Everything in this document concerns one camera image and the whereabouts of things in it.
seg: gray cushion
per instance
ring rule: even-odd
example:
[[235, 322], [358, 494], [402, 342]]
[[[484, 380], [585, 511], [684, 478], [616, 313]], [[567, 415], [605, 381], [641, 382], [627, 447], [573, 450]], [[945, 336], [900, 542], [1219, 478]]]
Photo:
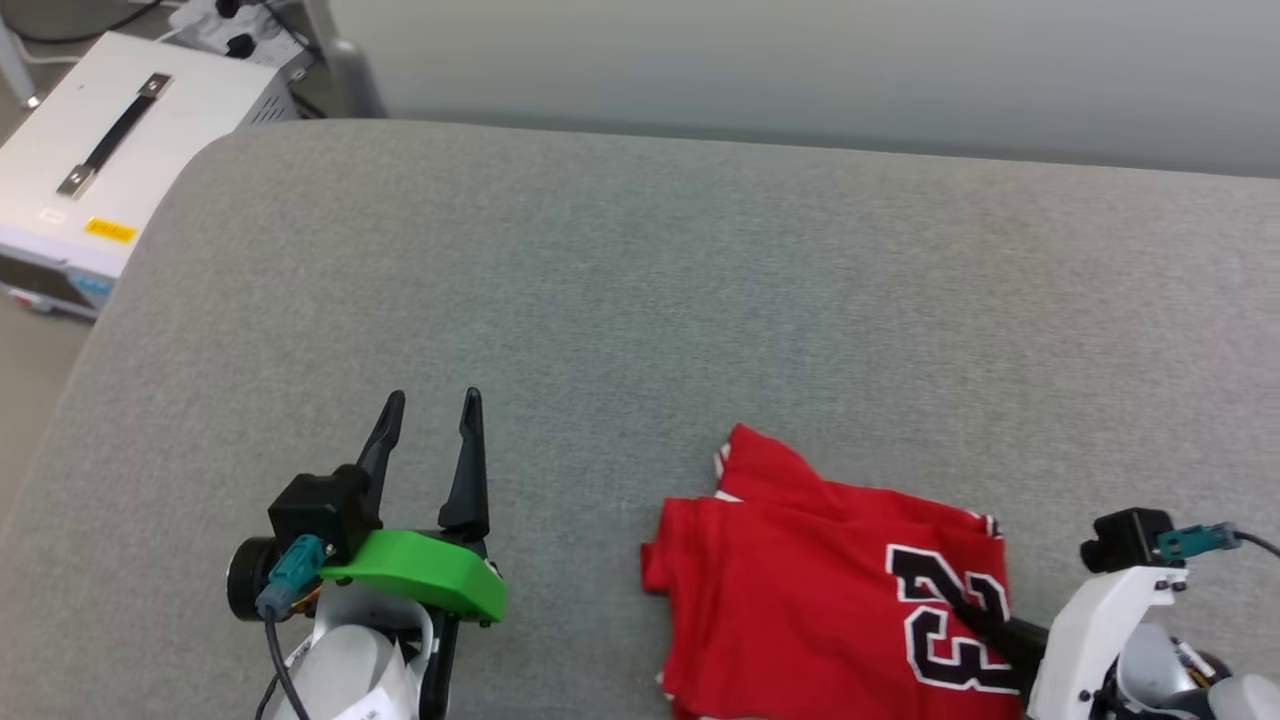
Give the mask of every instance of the gray cushion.
[[[511, 602], [463, 630], [458, 720], [666, 715], [639, 544], [663, 497], [713, 488], [736, 421], [829, 478], [996, 514], [1037, 621], [1087, 577], [1097, 515], [1280, 539], [1277, 210], [1275, 181], [841, 150], [399, 122], [221, 140], [146, 232], [6, 527], [0, 716], [251, 716], [269, 660], [227, 560], [394, 388], [392, 527], [433, 524], [463, 391], [485, 393]], [[1280, 562], [1204, 557], [1190, 583], [1185, 639], [1280, 667]]]

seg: folded red shirt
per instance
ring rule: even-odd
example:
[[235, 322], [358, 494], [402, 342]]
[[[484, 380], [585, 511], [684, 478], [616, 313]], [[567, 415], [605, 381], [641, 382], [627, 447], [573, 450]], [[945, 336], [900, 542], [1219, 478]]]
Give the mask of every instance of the folded red shirt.
[[1020, 717], [1009, 667], [942, 600], [1007, 618], [989, 519], [828, 483], [744, 427], [718, 466], [741, 502], [667, 500], [643, 548], [671, 603], [676, 717]]

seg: black handle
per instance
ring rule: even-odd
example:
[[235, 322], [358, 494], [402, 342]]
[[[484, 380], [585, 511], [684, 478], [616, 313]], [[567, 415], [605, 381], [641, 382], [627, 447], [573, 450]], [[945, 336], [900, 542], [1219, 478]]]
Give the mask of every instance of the black handle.
[[106, 131], [102, 140], [97, 142], [93, 151], [88, 154], [88, 159], [72, 168], [72, 172], [63, 181], [63, 184], [58, 186], [59, 195], [67, 195], [70, 197], [79, 197], [88, 183], [97, 177], [97, 173], [102, 170], [106, 161], [111, 159], [115, 154], [115, 149], [124, 142], [128, 137], [129, 131], [133, 126], [138, 124], [142, 115], [155, 105], [155, 101], [160, 99], [160, 94], [164, 88], [169, 86], [169, 81], [173, 78], [163, 73], [154, 73], [147, 82], [142, 83], [138, 88], [138, 96], [133, 99], [133, 102], [124, 110], [124, 113], [115, 120], [111, 129]]

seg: teal cable connector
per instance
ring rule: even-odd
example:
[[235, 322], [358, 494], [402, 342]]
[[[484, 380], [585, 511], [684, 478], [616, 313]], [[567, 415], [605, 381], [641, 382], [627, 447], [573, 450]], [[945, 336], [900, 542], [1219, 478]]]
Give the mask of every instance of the teal cable connector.
[[1171, 562], [1215, 550], [1235, 550], [1240, 547], [1240, 538], [1235, 537], [1235, 523], [1219, 523], [1161, 533], [1156, 536], [1156, 543], [1160, 546], [1160, 559]]
[[316, 536], [300, 536], [268, 575], [255, 606], [264, 620], [283, 620], [307, 583], [316, 579], [332, 548]]

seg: yellow label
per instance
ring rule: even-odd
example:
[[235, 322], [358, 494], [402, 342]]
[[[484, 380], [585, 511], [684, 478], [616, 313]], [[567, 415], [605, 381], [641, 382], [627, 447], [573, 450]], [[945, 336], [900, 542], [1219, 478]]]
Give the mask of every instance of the yellow label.
[[102, 236], [115, 242], [133, 242], [133, 236], [138, 234], [138, 231], [134, 228], [109, 223], [101, 218], [90, 218], [88, 224], [84, 225], [84, 232]]

